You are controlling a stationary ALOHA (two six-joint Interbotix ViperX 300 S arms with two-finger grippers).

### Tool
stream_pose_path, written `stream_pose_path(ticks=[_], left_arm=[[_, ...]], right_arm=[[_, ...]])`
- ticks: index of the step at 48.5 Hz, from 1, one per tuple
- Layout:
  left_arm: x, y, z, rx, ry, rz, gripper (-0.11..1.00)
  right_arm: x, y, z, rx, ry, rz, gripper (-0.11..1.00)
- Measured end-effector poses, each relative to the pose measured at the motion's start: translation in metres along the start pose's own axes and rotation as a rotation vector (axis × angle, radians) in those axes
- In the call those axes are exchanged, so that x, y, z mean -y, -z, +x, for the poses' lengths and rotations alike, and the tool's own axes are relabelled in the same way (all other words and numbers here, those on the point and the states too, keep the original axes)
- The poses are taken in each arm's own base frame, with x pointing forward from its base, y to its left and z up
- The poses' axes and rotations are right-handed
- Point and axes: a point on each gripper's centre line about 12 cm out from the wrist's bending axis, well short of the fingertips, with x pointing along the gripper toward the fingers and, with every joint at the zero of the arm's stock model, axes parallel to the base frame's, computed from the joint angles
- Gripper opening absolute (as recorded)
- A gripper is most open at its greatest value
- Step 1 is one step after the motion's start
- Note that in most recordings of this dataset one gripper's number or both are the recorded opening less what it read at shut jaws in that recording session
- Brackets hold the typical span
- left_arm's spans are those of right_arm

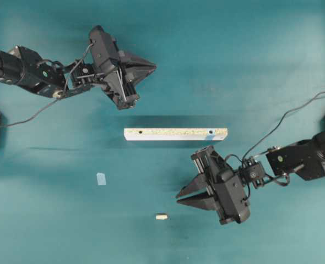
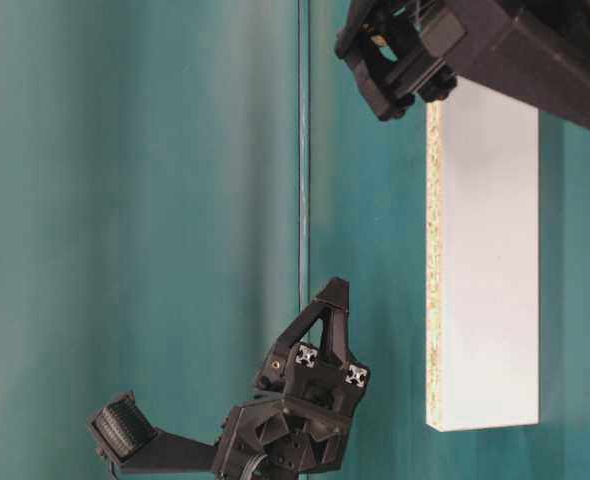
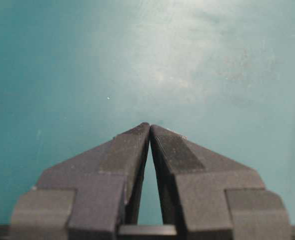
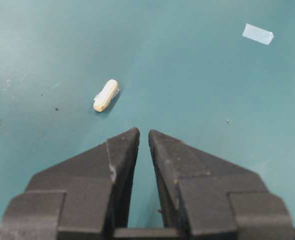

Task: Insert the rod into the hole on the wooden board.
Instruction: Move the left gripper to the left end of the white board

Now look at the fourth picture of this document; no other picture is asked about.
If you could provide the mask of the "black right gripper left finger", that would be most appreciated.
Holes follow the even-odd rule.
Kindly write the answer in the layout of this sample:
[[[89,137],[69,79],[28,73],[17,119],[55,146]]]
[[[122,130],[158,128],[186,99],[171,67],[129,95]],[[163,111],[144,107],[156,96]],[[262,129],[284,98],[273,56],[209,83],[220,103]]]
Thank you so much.
[[[133,127],[36,173],[7,206],[2,240],[98,240],[126,226],[140,132]]]

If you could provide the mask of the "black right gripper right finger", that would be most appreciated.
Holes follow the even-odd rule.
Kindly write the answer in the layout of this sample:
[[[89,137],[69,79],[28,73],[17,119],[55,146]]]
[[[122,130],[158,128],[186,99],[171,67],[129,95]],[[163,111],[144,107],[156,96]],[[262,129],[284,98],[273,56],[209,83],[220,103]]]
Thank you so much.
[[[293,240],[292,217],[262,178],[151,130],[163,222],[193,240]]]

